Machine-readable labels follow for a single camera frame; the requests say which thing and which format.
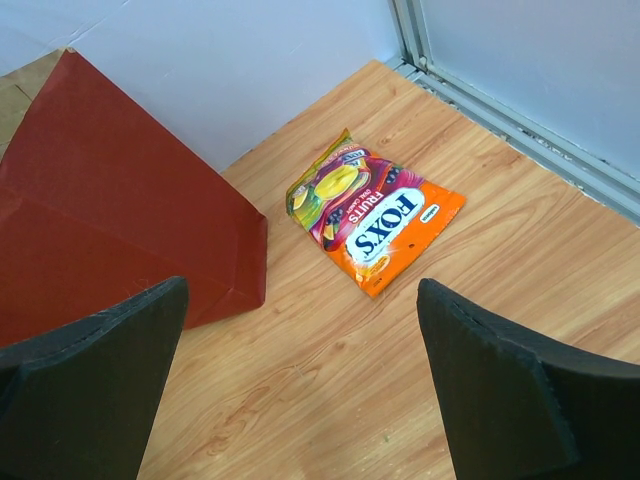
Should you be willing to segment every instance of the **red paper bag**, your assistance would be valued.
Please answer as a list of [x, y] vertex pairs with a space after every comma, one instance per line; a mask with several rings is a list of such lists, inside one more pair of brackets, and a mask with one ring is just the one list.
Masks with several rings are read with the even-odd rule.
[[189, 283], [187, 327], [257, 308], [266, 235], [242, 195], [66, 51], [0, 163], [0, 346], [172, 275]]

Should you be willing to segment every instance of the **aluminum frame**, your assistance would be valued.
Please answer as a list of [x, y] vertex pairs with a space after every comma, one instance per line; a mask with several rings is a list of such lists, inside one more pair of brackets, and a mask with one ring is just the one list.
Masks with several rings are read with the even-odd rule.
[[422, 0], [392, 0], [403, 58], [388, 65], [594, 200], [640, 225], [640, 181], [451, 75], [433, 61]]

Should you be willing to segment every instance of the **black foam piece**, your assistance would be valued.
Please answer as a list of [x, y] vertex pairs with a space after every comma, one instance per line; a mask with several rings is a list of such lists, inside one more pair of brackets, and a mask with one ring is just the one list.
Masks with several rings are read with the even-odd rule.
[[418, 314], [459, 480], [640, 479], [640, 366], [422, 280]]
[[170, 278], [0, 350], [0, 478], [135, 479], [187, 303]]

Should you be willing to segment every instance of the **wood grain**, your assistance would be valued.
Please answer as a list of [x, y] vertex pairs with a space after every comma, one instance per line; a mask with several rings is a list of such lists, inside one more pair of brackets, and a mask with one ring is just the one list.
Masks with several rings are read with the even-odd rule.
[[[375, 300], [284, 209], [344, 127], [468, 197]], [[638, 230], [376, 62], [225, 176], [269, 218], [267, 302], [184, 333], [140, 479], [455, 478], [415, 311], [422, 277], [640, 363]]]

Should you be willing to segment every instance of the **fox's candy bag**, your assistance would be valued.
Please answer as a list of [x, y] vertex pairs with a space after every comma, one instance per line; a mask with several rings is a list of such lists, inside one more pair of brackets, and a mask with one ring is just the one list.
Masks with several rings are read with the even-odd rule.
[[464, 197], [351, 139], [348, 130], [287, 191], [287, 213], [376, 296], [444, 230]]

